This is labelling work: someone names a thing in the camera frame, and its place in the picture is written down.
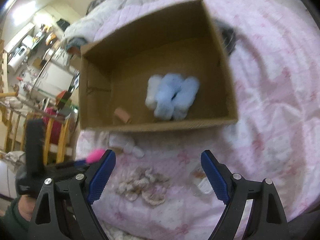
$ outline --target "human hand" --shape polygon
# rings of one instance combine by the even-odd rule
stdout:
[[[18,202],[18,210],[20,215],[27,221],[30,222],[33,209],[36,205],[36,199],[28,195],[22,195]]]

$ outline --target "green sleeve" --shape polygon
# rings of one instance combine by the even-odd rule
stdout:
[[[11,205],[8,207],[1,220],[6,230],[15,240],[27,240],[29,222],[26,221],[19,213],[19,200],[20,198],[16,198],[11,202]]]

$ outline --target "pink pom pom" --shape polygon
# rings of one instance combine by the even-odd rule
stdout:
[[[95,163],[100,160],[100,158],[104,155],[106,152],[105,149],[96,149],[93,150],[88,157],[85,159],[86,163]]]

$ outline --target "wooden rack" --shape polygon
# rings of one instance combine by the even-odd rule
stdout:
[[[18,109],[14,109],[11,106],[6,105],[1,99],[5,99],[7,97],[15,97],[17,98],[22,104],[27,105],[31,111],[27,114],[23,114]],[[42,110],[39,110],[37,107],[32,106],[29,102],[21,99],[18,97],[17,92],[13,93],[0,93],[0,107],[4,107],[7,112],[10,111],[9,118],[5,117],[6,120],[6,127],[7,127],[7,134],[5,138],[4,143],[4,150],[5,152],[14,151],[14,146],[17,138],[17,131],[18,126],[21,118],[24,118],[24,124],[23,124],[23,134],[20,142],[20,149],[21,151],[24,150],[24,144],[25,144],[25,133],[26,133],[26,124],[29,119],[40,119],[44,116],[49,117],[48,125],[45,131],[45,140],[44,140],[44,150],[43,150],[43,162],[44,165],[48,164],[48,153],[50,150],[50,138],[51,138],[51,131],[53,127],[54,122],[60,122],[62,123],[61,130],[60,130],[60,136],[58,141],[58,150],[57,150],[57,156],[56,156],[56,163],[61,163],[64,161],[65,153],[66,153],[66,144],[68,139],[68,132],[69,132],[69,126],[70,126],[70,118],[63,119],[61,117],[53,116],[48,113],[45,113]],[[17,120],[15,122],[15,126],[13,129],[13,113],[16,113],[18,115]]]

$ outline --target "red cloth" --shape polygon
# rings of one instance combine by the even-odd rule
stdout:
[[[57,112],[52,109],[51,107],[48,107],[45,110],[45,113],[50,114],[50,115],[56,115]],[[42,117],[43,122],[45,123],[46,126],[48,126],[49,122],[49,117]],[[53,121],[52,125],[52,130],[51,130],[51,136],[50,136],[50,142],[53,144],[58,144],[59,142],[59,136],[60,136],[60,131],[61,131],[61,126],[62,124],[58,121]]]

